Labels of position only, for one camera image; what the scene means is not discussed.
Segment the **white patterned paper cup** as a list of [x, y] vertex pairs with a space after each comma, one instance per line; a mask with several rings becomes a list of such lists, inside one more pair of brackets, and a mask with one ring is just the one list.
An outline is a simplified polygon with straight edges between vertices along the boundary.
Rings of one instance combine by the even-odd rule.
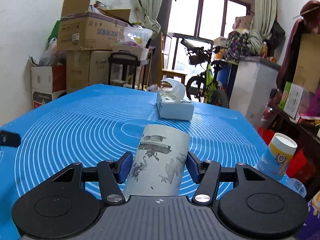
[[189, 148], [189, 135], [164, 125], [147, 125], [123, 190], [130, 196], [179, 194]]

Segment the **green white product box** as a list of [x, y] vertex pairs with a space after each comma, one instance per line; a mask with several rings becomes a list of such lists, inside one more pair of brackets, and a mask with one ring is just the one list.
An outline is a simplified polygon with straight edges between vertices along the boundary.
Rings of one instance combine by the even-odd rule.
[[304, 89], [299, 85], [286, 82], [279, 108], [290, 118], [295, 119], [303, 93]]

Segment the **lower brown cardboard box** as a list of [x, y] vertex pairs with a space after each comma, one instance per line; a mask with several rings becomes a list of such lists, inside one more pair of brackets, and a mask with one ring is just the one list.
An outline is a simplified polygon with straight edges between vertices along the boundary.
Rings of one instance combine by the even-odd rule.
[[107, 84], [109, 50], [69, 51], [66, 64], [67, 94], [96, 84]]

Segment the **red white cardboard box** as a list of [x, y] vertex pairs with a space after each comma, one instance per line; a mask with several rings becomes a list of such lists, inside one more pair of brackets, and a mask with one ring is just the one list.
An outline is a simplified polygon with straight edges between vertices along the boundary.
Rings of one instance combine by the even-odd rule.
[[66, 66], [38, 66], [29, 57], [27, 67], [31, 70], [31, 99], [33, 108], [52, 102], [67, 94]]

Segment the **green curtain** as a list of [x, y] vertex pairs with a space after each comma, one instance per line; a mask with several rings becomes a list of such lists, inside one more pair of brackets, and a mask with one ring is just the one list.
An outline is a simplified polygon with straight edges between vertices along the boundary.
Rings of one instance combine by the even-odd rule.
[[152, 30], [152, 39], [156, 38], [161, 30], [157, 17], [162, 0], [136, 0], [136, 9], [142, 16], [141, 26]]

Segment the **black utility cart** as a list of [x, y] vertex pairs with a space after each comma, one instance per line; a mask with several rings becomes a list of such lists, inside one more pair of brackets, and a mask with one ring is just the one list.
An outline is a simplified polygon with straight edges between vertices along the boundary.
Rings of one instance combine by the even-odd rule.
[[128, 68], [129, 67], [133, 67], [132, 89], [135, 88], [137, 68], [138, 67], [143, 67], [142, 85], [144, 85], [145, 70], [146, 70], [146, 66], [149, 63], [149, 59], [139, 60], [138, 56], [133, 55], [131, 53], [115, 52], [115, 53], [111, 53], [110, 54], [110, 57], [108, 58], [108, 63], [109, 63], [108, 79], [107, 79], [107, 84], [108, 85], [111, 85], [112, 64], [119, 64], [119, 65], [123, 66], [123, 69], [122, 69], [122, 72], [121, 72], [121, 81], [125, 81], [126, 80]]

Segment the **green black bicycle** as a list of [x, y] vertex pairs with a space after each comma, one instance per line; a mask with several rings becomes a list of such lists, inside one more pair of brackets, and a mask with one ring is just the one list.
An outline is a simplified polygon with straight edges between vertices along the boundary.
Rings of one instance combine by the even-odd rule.
[[221, 83], [217, 80], [219, 71], [229, 66], [223, 58], [226, 47], [212, 46], [210, 49], [196, 47], [185, 38], [181, 40], [189, 57], [189, 64], [201, 66], [206, 63], [204, 71], [192, 76], [186, 84], [188, 99], [197, 99], [199, 102], [229, 108], [229, 99]]

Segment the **yellow blue paper cup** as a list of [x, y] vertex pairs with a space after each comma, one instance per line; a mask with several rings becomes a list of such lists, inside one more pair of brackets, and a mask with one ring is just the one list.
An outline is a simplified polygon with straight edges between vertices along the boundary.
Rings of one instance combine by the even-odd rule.
[[287, 135], [275, 133], [267, 150], [254, 166], [260, 172], [280, 181], [297, 149], [297, 143]]

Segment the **white chest freezer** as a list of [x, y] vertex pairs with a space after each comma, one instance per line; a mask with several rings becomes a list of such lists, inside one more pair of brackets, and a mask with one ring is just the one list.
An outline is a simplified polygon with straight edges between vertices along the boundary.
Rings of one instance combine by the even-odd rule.
[[271, 90], [276, 88], [279, 70], [278, 64], [257, 56], [239, 61], [229, 107], [242, 113], [255, 128], [262, 124], [263, 112]]

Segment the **white tissue box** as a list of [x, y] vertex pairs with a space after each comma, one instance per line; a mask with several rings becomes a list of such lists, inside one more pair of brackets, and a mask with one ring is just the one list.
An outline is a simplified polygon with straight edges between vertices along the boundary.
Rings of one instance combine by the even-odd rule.
[[161, 80], [157, 91], [157, 109], [162, 119], [191, 121], [194, 104], [186, 96], [184, 84], [172, 78]]

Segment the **large top cardboard box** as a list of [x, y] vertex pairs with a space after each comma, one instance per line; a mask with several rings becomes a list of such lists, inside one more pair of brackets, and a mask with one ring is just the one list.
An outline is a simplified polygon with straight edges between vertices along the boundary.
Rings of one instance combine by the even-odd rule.
[[91, 0], [64, 0], [57, 50], [111, 50], [128, 23], [89, 10]]

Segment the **blue silicone baking mat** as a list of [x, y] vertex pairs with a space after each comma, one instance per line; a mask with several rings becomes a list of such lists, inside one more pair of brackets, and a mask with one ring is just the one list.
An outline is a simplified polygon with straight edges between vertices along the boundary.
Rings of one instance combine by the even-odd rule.
[[143, 129], [158, 124], [189, 135], [189, 150], [225, 167], [255, 165], [266, 144], [237, 111], [194, 103], [191, 121], [161, 119], [155, 93], [94, 85], [65, 95], [2, 126], [18, 133], [18, 148], [1, 148], [1, 239], [18, 239], [16, 200], [73, 162], [85, 167], [135, 152]]

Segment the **tall brown cardboard box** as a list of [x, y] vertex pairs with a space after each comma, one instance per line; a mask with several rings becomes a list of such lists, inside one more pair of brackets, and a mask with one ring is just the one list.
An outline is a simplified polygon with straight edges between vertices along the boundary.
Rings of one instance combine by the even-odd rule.
[[316, 94], [319, 87], [320, 35], [303, 34], [293, 83]]

